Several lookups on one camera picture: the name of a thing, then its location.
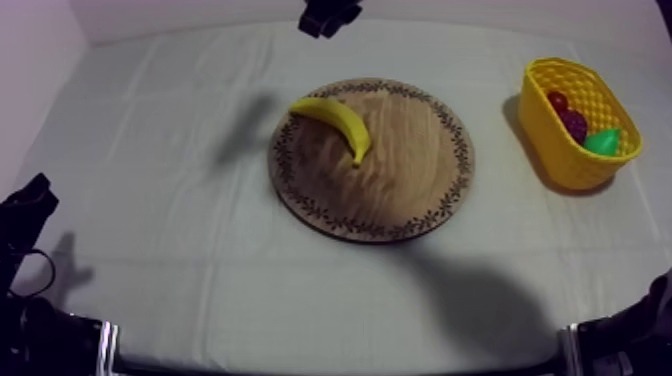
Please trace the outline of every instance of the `white tablecloth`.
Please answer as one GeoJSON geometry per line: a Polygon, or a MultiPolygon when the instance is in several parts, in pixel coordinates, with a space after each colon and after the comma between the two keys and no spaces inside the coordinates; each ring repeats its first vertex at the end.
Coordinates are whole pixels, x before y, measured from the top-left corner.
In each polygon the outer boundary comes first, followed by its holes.
{"type": "MultiPolygon", "coordinates": [[[[39,242],[60,260],[52,298],[120,324],[125,355],[330,374],[527,364],[553,353],[555,330],[634,303],[671,265],[672,57],[656,55],[395,21],[328,41],[274,23],[105,45],[17,186],[53,181],[62,202],[39,242]],[[642,155],[600,193],[547,188],[514,132],[524,65],[541,56],[600,72],[642,132],[642,155]],[[403,246],[324,237],[269,182],[287,106],[354,77],[432,93],[474,144],[465,204],[403,246]]],[[[39,271],[28,262],[17,285],[39,271]]]]}

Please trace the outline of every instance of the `banana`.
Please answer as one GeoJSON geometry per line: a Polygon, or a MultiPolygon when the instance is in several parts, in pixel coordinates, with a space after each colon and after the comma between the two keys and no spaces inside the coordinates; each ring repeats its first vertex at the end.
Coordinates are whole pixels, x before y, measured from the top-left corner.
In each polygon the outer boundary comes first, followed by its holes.
{"type": "Polygon", "coordinates": [[[371,138],[362,118],[350,107],[333,99],[302,98],[294,102],[289,112],[317,119],[338,129],[355,153],[352,164],[359,167],[371,147],[371,138]]]}

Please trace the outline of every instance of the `red plastic fruit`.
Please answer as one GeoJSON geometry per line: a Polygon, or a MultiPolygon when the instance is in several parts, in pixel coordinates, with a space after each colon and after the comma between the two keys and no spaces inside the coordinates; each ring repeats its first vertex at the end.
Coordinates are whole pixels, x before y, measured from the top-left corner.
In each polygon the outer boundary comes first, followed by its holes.
{"type": "Polygon", "coordinates": [[[567,128],[567,132],[572,136],[577,144],[583,145],[586,141],[586,134],[588,133],[588,122],[586,118],[578,111],[570,110],[558,114],[560,120],[567,128]]]}
{"type": "Polygon", "coordinates": [[[546,95],[548,101],[551,102],[551,106],[555,109],[555,112],[561,113],[567,111],[569,108],[569,103],[567,102],[567,97],[564,94],[557,91],[551,91],[546,95]]]}

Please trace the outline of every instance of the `round wooden board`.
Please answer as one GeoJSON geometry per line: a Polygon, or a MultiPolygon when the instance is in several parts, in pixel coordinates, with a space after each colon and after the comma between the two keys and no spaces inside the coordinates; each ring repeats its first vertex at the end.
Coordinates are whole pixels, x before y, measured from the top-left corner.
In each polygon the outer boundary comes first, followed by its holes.
{"type": "Polygon", "coordinates": [[[285,115],[271,140],[271,181],[305,223],[337,238],[383,243],[425,234],[462,204],[474,150],[446,105],[385,79],[340,81],[308,96],[352,108],[369,130],[371,149],[353,168],[352,152],[335,128],[285,115]]]}

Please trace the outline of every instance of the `purple plastic grapes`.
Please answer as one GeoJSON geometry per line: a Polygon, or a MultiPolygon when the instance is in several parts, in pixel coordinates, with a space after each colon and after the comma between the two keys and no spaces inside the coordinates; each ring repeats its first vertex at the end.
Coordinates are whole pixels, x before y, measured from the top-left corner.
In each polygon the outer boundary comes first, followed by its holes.
{"type": "Polygon", "coordinates": [[[588,133],[588,122],[586,118],[578,111],[569,110],[558,114],[560,120],[567,128],[567,132],[572,136],[577,144],[583,145],[586,141],[586,134],[588,133]]]}

